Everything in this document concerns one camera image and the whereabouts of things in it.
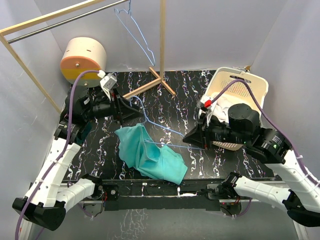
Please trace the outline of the teal t shirt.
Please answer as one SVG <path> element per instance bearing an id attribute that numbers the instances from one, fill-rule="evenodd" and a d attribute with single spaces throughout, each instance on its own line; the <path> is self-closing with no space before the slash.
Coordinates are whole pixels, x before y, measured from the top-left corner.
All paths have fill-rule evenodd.
<path id="1" fill-rule="evenodd" d="M 183 181 L 188 167 L 182 156 L 170 147 L 159 147 L 141 123 L 115 131 L 119 139 L 119 158 L 144 177 L 176 185 Z"/>

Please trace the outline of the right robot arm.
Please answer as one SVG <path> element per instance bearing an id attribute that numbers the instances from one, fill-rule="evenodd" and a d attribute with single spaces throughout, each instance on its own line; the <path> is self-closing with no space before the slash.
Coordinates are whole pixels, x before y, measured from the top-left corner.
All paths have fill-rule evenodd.
<path id="1" fill-rule="evenodd" d="M 319 227 L 320 184 L 310 180 L 312 174 L 301 167 L 288 139 L 275 129 L 261 127 L 260 114 L 247 104 L 232 105 L 228 122 L 220 122 L 214 115 L 207 121 L 207 114 L 202 113 L 183 142 L 205 150 L 213 142 L 243 145 L 246 154 L 273 170 L 287 185 L 275 187 L 231 172 L 218 187 L 208 190 L 210 194 L 257 199 L 285 211 L 305 227 Z"/>

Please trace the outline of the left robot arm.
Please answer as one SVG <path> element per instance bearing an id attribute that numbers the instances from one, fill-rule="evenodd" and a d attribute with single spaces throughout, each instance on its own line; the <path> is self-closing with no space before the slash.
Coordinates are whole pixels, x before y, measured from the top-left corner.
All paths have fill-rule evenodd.
<path id="1" fill-rule="evenodd" d="M 101 199 L 104 195 L 102 179 L 88 173 L 66 190 L 59 191 L 59 188 L 73 158 L 91 131 L 93 120 L 113 117 L 116 123 L 123 125 L 142 115 L 140 108 L 121 96 L 116 88 L 110 91 L 110 97 L 100 91 L 95 98 L 85 86 L 70 89 L 40 173 L 25 196 L 13 201 L 13 209 L 23 219 L 55 231 L 66 213 L 83 199 Z"/>

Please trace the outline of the white t shirt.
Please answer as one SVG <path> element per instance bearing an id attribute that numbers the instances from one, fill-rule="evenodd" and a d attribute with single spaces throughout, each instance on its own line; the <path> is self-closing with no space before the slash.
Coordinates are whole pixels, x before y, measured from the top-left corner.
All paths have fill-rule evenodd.
<path id="1" fill-rule="evenodd" d="M 228 111 L 233 103 L 227 99 L 225 94 L 221 95 L 214 103 L 213 115 L 220 121 L 228 121 Z"/>

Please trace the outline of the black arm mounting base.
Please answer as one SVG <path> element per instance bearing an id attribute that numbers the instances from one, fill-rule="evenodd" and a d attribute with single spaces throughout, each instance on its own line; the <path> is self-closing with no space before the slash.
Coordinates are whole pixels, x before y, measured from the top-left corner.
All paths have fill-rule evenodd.
<path id="1" fill-rule="evenodd" d="M 186 179 L 180 185 L 152 179 L 102 180 L 105 211 L 202 209 L 219 211 L 226 204 L 239 205 L 248 197 L 215 195 L 221 179 Z"/>

